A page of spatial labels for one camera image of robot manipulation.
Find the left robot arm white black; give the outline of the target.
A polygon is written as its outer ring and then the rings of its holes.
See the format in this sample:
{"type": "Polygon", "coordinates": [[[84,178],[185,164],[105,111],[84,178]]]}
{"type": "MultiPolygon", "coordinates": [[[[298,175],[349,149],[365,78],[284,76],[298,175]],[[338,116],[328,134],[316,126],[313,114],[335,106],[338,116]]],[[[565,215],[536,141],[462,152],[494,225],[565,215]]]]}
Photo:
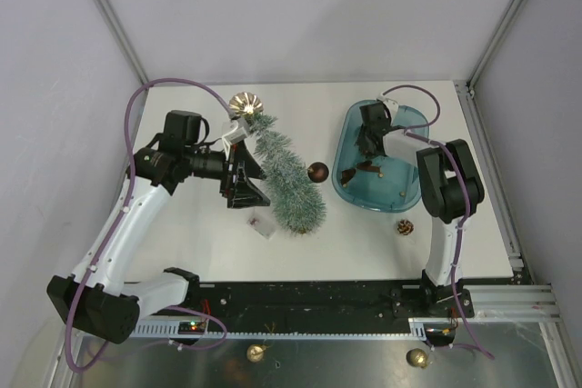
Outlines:
{"type": "Polygon", "coordinates": [[[67,277],[56,275],[47,286],[68,332],[120,344],[144,317],[166,309],[189,315],[199,308],[197,274],[169,267],[145,282],[129,284],[125,277],[150,225],[187,178],[217,180],[229,209],[270,204],[254,183],[265,176],[246,147],[247,120],[226,124],[220,151],[213,150],[208,134],[202,115],[173,110],[163,131],[134,152],[124,191],[87,255],[67,277]]]}

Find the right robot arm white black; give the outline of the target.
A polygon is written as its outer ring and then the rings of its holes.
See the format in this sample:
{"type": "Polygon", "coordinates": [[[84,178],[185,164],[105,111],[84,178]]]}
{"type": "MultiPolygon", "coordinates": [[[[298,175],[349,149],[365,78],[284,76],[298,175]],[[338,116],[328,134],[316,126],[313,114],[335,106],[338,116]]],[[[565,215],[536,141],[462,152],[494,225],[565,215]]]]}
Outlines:
{"type": "Polygon", "coordinates": [[[458,284],[463,237],[467,221],[484,200],[485,188],[466,141],[442,143],[416,134],[413,126],[396,125],[391,110],[397,108],[392,100],[362,106],[356,145],[364,155],[396,158],[417,169],[422,203],[432,217],[419,304],[430,316],[442,315],[453,304],[463,317],[458,284]]]}

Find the large silver ribbed bauble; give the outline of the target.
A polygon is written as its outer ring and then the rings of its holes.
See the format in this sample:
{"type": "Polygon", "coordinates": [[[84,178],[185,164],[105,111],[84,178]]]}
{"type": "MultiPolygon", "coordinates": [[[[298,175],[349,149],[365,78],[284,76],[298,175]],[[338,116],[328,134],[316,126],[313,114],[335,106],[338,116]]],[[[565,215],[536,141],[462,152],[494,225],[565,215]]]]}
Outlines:
{"type": "Polygon", "coordinates": [[[250,92],[240,92],[231,97],[228,103],[230,109],[240,117],[260,114],[264,106],[260,98],[250,92]]]}

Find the dark red bauble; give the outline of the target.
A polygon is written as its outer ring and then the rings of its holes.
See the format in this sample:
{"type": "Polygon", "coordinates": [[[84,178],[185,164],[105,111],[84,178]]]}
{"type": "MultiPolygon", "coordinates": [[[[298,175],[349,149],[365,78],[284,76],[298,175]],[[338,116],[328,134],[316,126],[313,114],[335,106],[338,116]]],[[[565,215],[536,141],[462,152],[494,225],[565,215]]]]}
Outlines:
{"type": "Polygon", "coordinates": [[[322,162],[314,162],[307,167],[307,175],[313,183],[323,183],[329,176],[328,166],[322,162]]]}

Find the clear plastic packet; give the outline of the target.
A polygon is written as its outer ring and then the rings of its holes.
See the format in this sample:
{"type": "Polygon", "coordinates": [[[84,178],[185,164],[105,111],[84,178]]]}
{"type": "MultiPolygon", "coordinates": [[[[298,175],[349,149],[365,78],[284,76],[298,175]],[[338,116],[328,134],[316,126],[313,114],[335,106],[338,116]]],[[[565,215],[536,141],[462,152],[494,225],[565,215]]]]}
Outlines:
{"type": "Polygon", "coordinates": [[[270,240],[276,232],[276,225],[267,216],[253,212],[247,220],[247,225],[263,238],[270,240]]]}

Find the small frosted christmas tree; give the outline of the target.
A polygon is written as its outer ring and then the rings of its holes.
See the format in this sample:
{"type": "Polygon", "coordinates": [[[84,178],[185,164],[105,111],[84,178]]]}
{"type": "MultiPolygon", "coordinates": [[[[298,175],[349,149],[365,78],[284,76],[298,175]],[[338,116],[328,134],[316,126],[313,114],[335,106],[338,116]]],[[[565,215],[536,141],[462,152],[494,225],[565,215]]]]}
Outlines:
{"type": "Polygon", "coordinates": [[[291,139],[276,130],[276,118],[268,114],[246,117],[256,139],[255,155],[261,160],[273,216],[291,234],[311,234],[326,219],[326,204],[307,174],[307,166],[293,150],[291,139]]]}

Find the frosted pine cone ornament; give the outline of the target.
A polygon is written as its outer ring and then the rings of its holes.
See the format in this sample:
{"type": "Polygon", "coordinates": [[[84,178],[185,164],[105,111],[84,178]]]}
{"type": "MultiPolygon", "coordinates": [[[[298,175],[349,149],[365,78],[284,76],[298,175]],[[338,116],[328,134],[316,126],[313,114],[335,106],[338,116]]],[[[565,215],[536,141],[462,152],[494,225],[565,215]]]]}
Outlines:
{"type": "Polygon", "coordinates": [[[410,235],[414,229],[414,224],[407,219],[401,219],[396,223],[396,231],[400,235],[410,235]]]}

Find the small gold glitter bauble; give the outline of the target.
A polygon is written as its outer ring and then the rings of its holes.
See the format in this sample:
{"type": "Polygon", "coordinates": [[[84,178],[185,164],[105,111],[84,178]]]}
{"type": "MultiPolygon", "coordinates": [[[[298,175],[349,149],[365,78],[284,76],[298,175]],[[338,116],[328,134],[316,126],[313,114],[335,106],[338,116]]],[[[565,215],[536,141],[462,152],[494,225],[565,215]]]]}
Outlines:
{"type": "Polygon", "coordinates": [[[429,355],[420,348],[414,348],[406,353],[406,362],[411,367],[426,369],[429,366],[429,355]]]}

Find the blue plastic tub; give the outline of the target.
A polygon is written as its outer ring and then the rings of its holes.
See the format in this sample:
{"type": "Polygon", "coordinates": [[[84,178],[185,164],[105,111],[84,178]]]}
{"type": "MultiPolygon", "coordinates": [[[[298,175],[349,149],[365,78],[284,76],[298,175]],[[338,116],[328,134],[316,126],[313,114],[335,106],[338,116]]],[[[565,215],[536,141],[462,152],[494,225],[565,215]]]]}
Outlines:
{"type": "MultiPolygon", "coordinates": [[[[369,158],[359,153],[356,146],[362,124],[359,108],[375,102],[378,101],[361,100],[347,110],[336,149],[332,183],[337,194],[350,204],[371,211],[399,214],[412,208],[421,198],[418,170],[408,161],[389,154],[386,148],[385,156],[369,158]],[[347,184],[340,183],[343,170],[367,160],[381,167],[383,178],[377,174],[358,172],[347,184]],[[400,192],[405,192],[406,196],[400,197],[400,192]]],[[[414,134],[428,137],[426,124],[427,119],[416,108],[400,105],[395,117],[392,117],[389,133],[412,127],[414,134]]]]}

